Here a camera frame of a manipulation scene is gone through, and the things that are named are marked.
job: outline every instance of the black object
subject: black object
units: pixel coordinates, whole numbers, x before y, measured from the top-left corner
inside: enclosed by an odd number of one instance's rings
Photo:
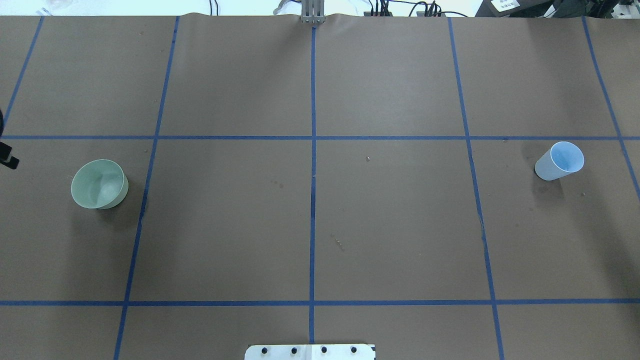
[[[551,17],[564,19],[567,17],[580,17],[587,15],[594,4],[591,0],[557,0],[554,8],[557,10]]]
[[[520,10],[519,12],[512,13],[509,17],[541,17],[549,10],[552,4],[553,1],[537,4],[530,8]]]
[[[376,12],[364,12],[364,15],[381,17],[381,16],[393,16],[394,14],[392,12],[385,12],[385,14],[383,15],[382,12],[378,12],[378,14],[376,15]]]
[[[590,17],[599,17],[603,19],[608,17],[610,18],[613,8],[618,3],[623,3],[623,2],[624,1],[620,1],[620,0],[599,0],[599,1],[596,0],[594,1],[595,4],[591,7],[591,9],[586,15]]]
[[[4,116],[2,110],[0,110],[0,136],[4,131]],[[3,142],[0,142],[0,164],[15,170],[18,167],[20,160],[11,156],[11,147]]]
[[[483,0],[480,8],[476,13],[476,17],[503,17],[507,15],[511,15],[513,13],[521,12],[522,10],[526,10],[528,8],[532,8],[533,6],[538,6],[540,4],[548,3],[548,6],[545,8],[549,9],[549,6],[553,3],[553,0],[518,0],[520,6],[505,10],[503,12],[499,12],[493,4],[491,4],[491,0]]]

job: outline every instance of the metal bracket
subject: metal bracket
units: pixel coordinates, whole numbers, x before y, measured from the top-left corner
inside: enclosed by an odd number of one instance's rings
[[[324,22],[324,0],[301,0],[302,14],[300,19],[307,24],[322,24]]]
[[[244,360],[376,360],[376,346],[369,344],[253,345]]]

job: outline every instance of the blue tape grid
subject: blue tape grid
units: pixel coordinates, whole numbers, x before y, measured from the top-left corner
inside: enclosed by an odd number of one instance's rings
[[[15,98],[19,92],[22,78],[27,69],[29,59],[33,54],[33,49],[44,23],[44,17],[40,17],[35,34],[31,41],[29,51],[20,70],[18,80],[7,107],[5,120],[9,119]],[[554,305],[554,304],[640,304],[640,299],[624,298],[624,299],[496,299],[495,290],[493,288],[493,277],[491,271],[491,263],[489,257],[489,249],[486,241],[486,233],[484,231],[484,218],[482,214],[482,204],[479,198],[479,190],[477,185],[476,170],[472,155],[472,141],[476,140],[605,140],[619,141],[620,147],[625,157],[625,161],[632,178],[632,182],[636,189],[636,194],[640,199],[640,187],[628,156],[627,148],[624,141],[638,141],[640,136],[622,136],[620,126],[613,111],[611,100],[607,92],[604,80],[600,73],[600,68],[595,56],[589,28],[586,18],[582,18],[582,25],[586,40],[591,53],[594,69],[604,99],[607,103],[611,120],[616,130],[617,136],[473,136],[469,133],[467,112],[464,103],[463,89],[460,78],[460,69],[458,65],[458,55],[456,52],[455,37],[451,19],[448,19],[449,35],[451,38],[451,50],[456,72],[456,82],[458,86],[458,95],[460,98],[460,110],[462,115],[463,126],[465,130],[464,136],[318,136],[316,131],[316,27],[311,31],[311,136],[225,136],[225,135],[160,135],[160,126],[164,111],[164,102],[166,100],[166,91],[168,87],[171,65],[173,61],[173,53],[175,50],[175,42],[179,27],[180,17],[175,19],[175,27],[173,29],[173,38],[171,51],[167,63],[167,69],[163,85],[162,99],[159,106],[158,118],[156,122],[156,131],[153,135],[7,135],[6,139],[16,140],[153,140],[152,152],[149,159],[147,170],[147,178],[143,193],[143,201],[138,218],[138,228],[136,231],[136,239],[131,256],[131,264],[129,267],[129,276],[127,278],[127,287],[123,301],[83,301],[83,300],[0,300],[0,306],[113,306],[122,307],[120,326],[118,328],[118,337],[114,352],[114,359],[118,359],[120,355],[120,347],[124,334],[124,326],[126,322],[127,310],[132,307],[151,307],[151,306],[204,306],[204,307],[224,307],[224,306],[305,306],[309,308],[309,341],[314,343],[314,307],[315,306],[491,306],[493,310],[493,319],[496,333],[497,346],[500,359],[504,359],[504,350],[502,347],[502,338],[500,333],[500,323],[497,306],[508,305]],[[153,165],[156,156],[156,148],[158,140],[310,140],[312,142],[312,177],[311,177],[311,199],[310,199],[310,250],[309,250],[309,300],[269,300],[269,301],[131,301],[131,286],[138,255],[138,247],[140,244],[140,236],[142,232],[142,220],[145,212],[149,185],[153,173]],[[476,197],[476,208],[479,221],[481,223],[481,234],[484,245],[484,258],[487,273],[487,280],[490,291],[490,299],[479,300],[316,300],[315,299],[315,231],[316,231],[316,152],[317,141],[331,140],[464,140],[467,143],[467,152],[469,158],[470,171],[474,184],[474,194]]]
[[[131,254],[131,264],[129,265],[129,276],[127,278],[127,288],[124,295],[124,304],[122,305],[122,314],[120,315],[120,326],[118,327],[118,337],[116,339],[115,351],[113,359],[118,360],[120,357],[120,346],[122,345],[122,336],[124,334],[124,325],[127,321],[127,310],[129,309],[129,298],[131,296],[131,284],[133,283],[133,273],[136,269],[136,259],[138,257],[138,247],[140,246],[140,235],[142,234],[142,219],[145,215],[147,207],[147,196],[149,193],[149,185],[151,183],[151,175],[154,171],[154,160],[156,159],[156,149],[158,144],[158,136],[160,135],[160,126],[162,125],[162,115],[164,112],[164,101],[166,99],[166,89],[169,85],[169,75],[171,74],[171,64],[173,61],[173,52],[175,50],[175,39],[178,35],[178,25],[180,17],[175,17],[175,25],[173,27],[173,38],[171,41],[171,50],[169,51],[169,60],[166,64],[166,74],[164,75],[164,85],[162,89],[162,98],[158,109],[158,119],[156,122],[156,133],[154,134],[154,143],[151,148],[151,156],[149,157],[149,167],[147,169],[147,180],[145,181],[145,190],[142,195],[142,205],[140,206],[140,215],[138,217],[138,228],[136,230],[136,239],[133,244],[133,252]]]
[[[582,27],[584,28],[584,35],[587,38],[587,45],[589,46],[589,52],[591,53],[591,60],[593,61],[593,68],[595,69],[596,75],[598,76],[598,81],[600,82],[600,87],[602,88],[602,94],[604,95],[604,100],[607,103],[607,108],[609,109],[609,114],[611,115],[611,121],[613,122],[613,127],[616,129],[616,134],[618,134],[618,141],[620,141],[622,154],[625,156],[625,161],[627,162],[627,167],[629,168],[631,181],[633,181],[634,183],[634,187],[636,188],[636,195],[638,196],[638,200],[640,200],[640,187],[638,187],[636,173],[634,172],[634,168],[631,165],[631,160],[629,159],[629,154],[627,153],[627,147],[625,146],[625,141],[622,137],[620,126],[618,125],[618,119],[616,119],[616,114],[615,112],[613,112],[613,107],[611,106],[611,100],[609,99],[609,93],[607,91],[607,87],[604,85],[604,80],[602,79],[602,75],[600,73],[600,67],[598,66],[598,60],[596,59],[596,53],[594,52],[593,44],[591,43],[591,35],[589,34],[589,26],[587,26],[587,18],[584,16],[582,17]]]
[[[495,290],[493,288],[493,275],[491,271],[491,261],[489,258],[489,245],[486,242],[486,233],[484,231],[484,216],[482,214],[482,204],[480,203],[480,194],[478,191],[478,182],[476,177],[476,164],[474,163],[473,150],[471,148],[471,137],[469,135],[469,124],[467,123],[467,108],[465,107],[465,97],[462,92],[462,81],[460,80],[460,68],[458,67],[458,54],[456,52],[456,40],[453,33],[453,24],[451,18],[447,18],[449,23],[449,37],[451,38],[451,52],[453,55],[453,65],[456,70],[456,82],[458,84],[458,97],[460,98],[460,111],[462,113],[462,123],[465,128],[465,137],[467,141],[467,154],[469,156],[469,166],[471,168],[471,179],[474,184],[474,194],[476,197],[476,210],[480,219],[480,229],[482,243],[484,247],[484,267],[486,269],[486,278],[489,284],[489,296],[491,296],[491,307],[493,310],[493,327],[495,328],[495,339],[498,345],[498,356],[500,360],[504,360],[504,349],[502,348],[502,334],[500,332],[500,320],[498,317],[498,305],[495,302]]]

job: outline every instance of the black cable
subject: black cable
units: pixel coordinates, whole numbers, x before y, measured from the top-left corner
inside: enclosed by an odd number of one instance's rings
[[[389,1],[392,2],[392,3],[404,3],[404,4],[412,4],[412,5],[417,4],[417,3],[413,3],[411,1],[404,1],[404,0],[387,0],[387,2],[389,2]]]
[[[419,1],[419,2],[415,3],[413,8],[411,8],[411,11],[409,12],[409,17],[411,17],[411,15],[413,15],[413,11],[415,10],[415,7],[420,5],[420,4],[424,5],[424,12],[427,12],[427,6],[429,6],[429,4],[425,3],[424,1]]]
[[[429,6],[429,10],[424,12],[424,16],[431,16],[431,14],[435,12],[436,12],[436,3],[434,1],[431,3],[431,6]]]
[[[214,3],[216,3],[216,16],[219,16],[220,12],[218,11],[218,0],[214,0]],[[211,4],[211,0],[209,0],[209,15],[213,15],[213,4]]]
[[[602,8],[604,7],[604,3],[605,1],[602,0],[602,2],[600,3],[600,8],[598,9],[598,13],[596,14],[596,17],[600,17],[600,13],[602,12]]]
[[[437,16],[437,15],[440,15],[440,14],[442,14],[442,13],[457,13],[458,15],[462,15],[462,16],[464,16],[464,17],[468,17],[468,16],[466,16],[465,14],[463,14],[463,13],[459,13],[459,12],[436,12],[436,13],[432,14],[431,16]]]
[[[2,110],[0,110],[0,136],[4,133],[4,116],[2,115]]]

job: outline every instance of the plastic cup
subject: plastic cup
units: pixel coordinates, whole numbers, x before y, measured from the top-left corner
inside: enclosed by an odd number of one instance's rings
[[[584,166],[582,151],[570,142],[557,142],[536,162],[536,174],[542,180],[555,180]]]
[[[109,209],[122,202],[129,180],[111,160],[93,160],[81,167],[71,181],[71,196],[87,209]]]

